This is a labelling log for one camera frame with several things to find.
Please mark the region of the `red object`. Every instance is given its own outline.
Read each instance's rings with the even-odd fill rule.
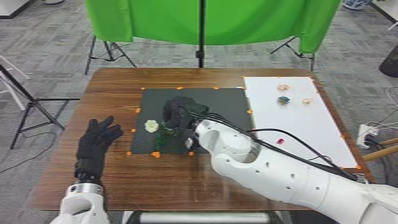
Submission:
[[[276,140],[276,144],[282,145],[282,143],[284,143],[284,139],[278,138],[278,140]]]

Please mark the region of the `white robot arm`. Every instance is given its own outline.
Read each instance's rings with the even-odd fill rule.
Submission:
[[[394,187],[362,184],[332,174],[260,146],[211,120],[200,121],[195,136],[211,154],[216,173],[259,195],[305,206],[340,224],[398,223]]]
[[[93,183],[76,183],[65,190],[60,202],[58,217],[51,224],[108,224],[102,211],[102,187]]]

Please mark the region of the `orange object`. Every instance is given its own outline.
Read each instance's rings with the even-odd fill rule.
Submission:
[[[159,158],[159,151],[152,152],[152,157],[157,159]]]

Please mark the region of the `small toy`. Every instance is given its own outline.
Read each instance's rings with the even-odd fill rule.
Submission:
[[[276,97],[276,102],[285,105],[289,103],[289,98],[285,96]]]
[[[278,138],[278,139],[276,139],[276,144],[282,145],[282,143],[284,143],[284,139]]]
[[[276,85],[276,90],[278,91],[287,91],[289,90],[289,85],[285,85],[285,84]]]
[[[301,103],[303,103],[303,104],[310,104],[310,103],[312,103],[312,99],[310,99],[310,98],[303,99],[303,100],[301,100]]]

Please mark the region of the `tripod stand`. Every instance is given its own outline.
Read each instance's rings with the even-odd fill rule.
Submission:
[[[314,71],[314,54],[312,54],[310,57],[305,57],[303,54],[296,52],[296,50],[294,50],[292,47],[289,46],[289,42],[291,42],[294,39],[296,39],[296,37],[292,37],[292,38],[284,42],[284,44],[276,47],[276,49],[269,52],[269,54],[273,54],[273,53],[280,50],[280,48],[285,46],[285,47],[289,48],[289,50],[292,51],[294,56],[296,56],[298,58],[305,58],[305,59],[310,60],[310,71]]]
[[[104,53],[104,54],[108,54],[108,58],[101,58],[101,56],[102,56],[104,54],[102,54],[99,57],[93,57],[93,56],[92,56],[93,47],[95,47],[95,36],[93,36],[93,37],[92,37],[92,42],[90,42],[88,59],[86,59],[85,72],[83,72],[85,75],[88,74],[90,60],[92,60],[92,59],[101,59],[101,60],[111,62],[111,61],[115,61],[120,57],[124,57],[124,58],[127,59],[129,64],[131,64],[133,67],[136,68],[136,65],[134,65],[134,63],[133,63],[133,61],[131,61],[131,59],[129,59],[129,57],[127,57],[127,55],[125,55],[125,52],[122,51],[120,46],[117,45],[117,43],[115,43],[115,42],[106,42],[106,41],[102,41],[102,46],[104,46],[104,50],[106,50],[106,53]],[[113,52],[111,52],[111,50],[118,50],[118,52],[120,52],[120,56],[118,56],[118,57],[113,56]]]
[[[15,130],[15,135],[13,135],[13,139],[12,139],[12,143],[10,143],[10,149],[13,149],[13,146],[15,146],[15,141],[17,141],[17,137],[19,137],[19,134],[24,132],[24,131],[29,131],[31,129],[45,126],[47,124],[54,124],[60,129],[63,130],[63,126],[61,124],[58,123],[58,115],[61,113],[61,110],[65,108],[65,105],[69,103],[69,101],[72,100],[79,100],[77,98],[49,98],[49,99],[42,99],[42,98],[33,98],[33,96],[29,95],[26,89],[22,88],[17,80],[13,79],[5,67],[1,66],[0,64],[0,72],[3,73],[3,82],[10,85],[10,87],[13,88],[15,92],[21,94],[22,98],[28,100],[28,104],[26,104],[26,110],[24,110],[24,113],[22,113],[22,118],[21,118],[21,122],[19,122],[19,126],[17,126],[17,130]],[[54,116],[47,113],[44,107],[40,106],[40,102],[44,101],[63,101],[63,104],[60,106],[60,109],[56,111],[56,114]],[[31,109],[37,108],[42,115],[45,116],[47,118],[47,121],[40,124],[35,124],[33,126],[26,127],[24,128],[24,122],[26,122],[26,118],[28,118],[28,115],[29,115],[29,111]]]

